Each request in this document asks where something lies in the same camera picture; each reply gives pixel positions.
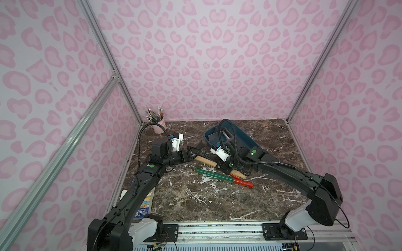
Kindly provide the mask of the wooden handle hammer tool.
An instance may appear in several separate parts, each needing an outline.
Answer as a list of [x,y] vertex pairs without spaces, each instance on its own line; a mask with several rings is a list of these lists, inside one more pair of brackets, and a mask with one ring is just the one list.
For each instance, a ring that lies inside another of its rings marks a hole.
[[207,158],[204,158],[204,157],[201,157],[201,156],[197,156],[195,159],[197,161],[200,161],[200,162],[206,164],[206,165],[220,168],[225,174],[230,175],[230,176],[232,176],[234,178],[237,178],[237,179],[246,179],[247,178],[246,175],[244,175],[240,171],[232,169],[232,168],[229,168],[229,167],[224,167],[224,166],[222,166],[220,164],[220,162],[216,163],[216,162],[214,162],[214,161],[212,161],[210,159],[207,159]]

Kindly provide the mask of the teal plastic storage box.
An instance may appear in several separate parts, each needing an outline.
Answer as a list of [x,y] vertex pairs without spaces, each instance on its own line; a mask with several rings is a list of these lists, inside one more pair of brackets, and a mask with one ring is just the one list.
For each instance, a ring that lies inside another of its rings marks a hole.
[[[242,131],[236,124],[233,124],[233,127],[230,125],[230,123],[228,123],[227,121],[225,121],[221,127],[220,127],[220,131],[227,131],[230,132],[233,135],[233,138],[228,141],[231,145],[234,145],[233,143],[233,139],[234,139],[234,134],[236,134],[236,142],[237,142],[237,149],[240,152],[240,149],[242,147],[246,147],[248,150],[251,150],[254,147],[260,147],[259,144],[257,144],[252,138],[250,138],[244,131]],[[210,129],[208,129],[205,133],[204,133],[204,138],[207,142],[207,144],[210,147],[213,147],[215,150],[217,148],[219,148],[221,145],[217,144],[216,147],[215,146],[211,146],[208,142],[208,136],[212,133],[218,132],[218,126],[214,126]]]

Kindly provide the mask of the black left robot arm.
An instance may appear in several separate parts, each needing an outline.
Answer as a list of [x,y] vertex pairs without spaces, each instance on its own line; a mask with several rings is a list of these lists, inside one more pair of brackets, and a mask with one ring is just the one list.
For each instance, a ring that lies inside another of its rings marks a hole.
[[167,167],[194,160],[204,147],[203,142],[186,149],[174,147],[173,140],[179,139],[180,135],[168,134],[165,129],[162,131],[166,137],[154,140],[151,153],[144,162],[138,163],[134,181],[120,202],[103,219],[94,219],[89,225],[89,251],[132,251],[135,246],[157,233],[158,221],[151,219],[149,223],[141,225],[137,233],[130,235],[134,216]]

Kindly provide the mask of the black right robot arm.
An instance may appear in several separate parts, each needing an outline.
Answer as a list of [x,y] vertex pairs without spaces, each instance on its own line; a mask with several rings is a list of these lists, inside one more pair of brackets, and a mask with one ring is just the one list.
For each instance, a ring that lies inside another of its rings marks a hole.
[[224,119],[217,129],[219,147],[228,154],[231,163],[267,173],[299,191],[308,201],[287,212],[278,224],[281,234],[292,234],[313,224],[331,227],[342,212],[343,197],[337,179],[301,170],[280,161],[262,149],[232,121]]

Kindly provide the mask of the pink pencil cup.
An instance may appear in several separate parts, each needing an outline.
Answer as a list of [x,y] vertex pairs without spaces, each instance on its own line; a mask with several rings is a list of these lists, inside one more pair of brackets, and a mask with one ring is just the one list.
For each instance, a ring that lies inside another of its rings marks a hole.
[[154,132],[156,134],[163,134],[164,131],[166,130],[166,124],[164,119],[161,119],[159,122],[157,122],[157,124],[159,124],[160,126],[152,125]]

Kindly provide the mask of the colored pencils bunch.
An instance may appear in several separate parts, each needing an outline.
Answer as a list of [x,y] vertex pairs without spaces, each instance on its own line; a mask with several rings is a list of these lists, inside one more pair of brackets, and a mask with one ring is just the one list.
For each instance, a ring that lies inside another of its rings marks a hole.
[[156,109],[156,111],[154,111],[151,108],[148,108],[146,117],[150,122],[158,123],[163,120],[164,115],[165,115],[164,110],[162,109],[162,107],[159,106]]

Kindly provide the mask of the blue treehouse book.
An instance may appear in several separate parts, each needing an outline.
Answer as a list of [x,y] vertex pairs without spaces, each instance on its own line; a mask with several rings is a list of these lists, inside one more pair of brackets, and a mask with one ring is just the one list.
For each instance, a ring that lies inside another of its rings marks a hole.
[[155,188],[148,193],[143,203],[141,204],[139,210],[136,212],[134,216],[135,221],[142,220],[143,218],[145,218],[150,214],[154,194],[155,194]]

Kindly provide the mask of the white small device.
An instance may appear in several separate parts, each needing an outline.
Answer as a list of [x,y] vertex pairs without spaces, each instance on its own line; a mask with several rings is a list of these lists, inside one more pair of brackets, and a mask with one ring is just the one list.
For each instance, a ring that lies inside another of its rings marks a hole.
[[123,190],[120,194],[120,200],[122,200],[125,196],[125,194],[127,193],[127,190]]

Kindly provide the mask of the aluminium front rail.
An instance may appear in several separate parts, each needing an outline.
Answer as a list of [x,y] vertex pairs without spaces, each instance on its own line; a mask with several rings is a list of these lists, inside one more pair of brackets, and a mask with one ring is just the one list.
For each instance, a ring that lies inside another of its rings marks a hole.
[[350,230],[332,227],[305,228],[308,240],[266,241],[259,221],[169,222],[179,225],[176,242],[144,242],[136,251],[358,251]]

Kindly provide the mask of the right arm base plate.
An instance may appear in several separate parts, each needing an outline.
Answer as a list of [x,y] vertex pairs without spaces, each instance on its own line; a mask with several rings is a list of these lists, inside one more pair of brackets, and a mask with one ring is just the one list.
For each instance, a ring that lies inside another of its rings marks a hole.
[[266,241],[294,241],[294,240],[308,240],[305,229],[294,232],[285,225],[279,223],[263,223],[262,225],[263,237]]

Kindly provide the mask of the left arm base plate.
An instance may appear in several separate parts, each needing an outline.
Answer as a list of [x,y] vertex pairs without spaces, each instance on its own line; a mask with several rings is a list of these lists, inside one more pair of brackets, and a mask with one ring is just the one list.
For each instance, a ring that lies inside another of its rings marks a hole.
[[157,227],[156,233],[147,238],[144,242],[162,242],[167,240],[168,242],[176,242],[179,235],[178,224],[164,224],[162,227]]

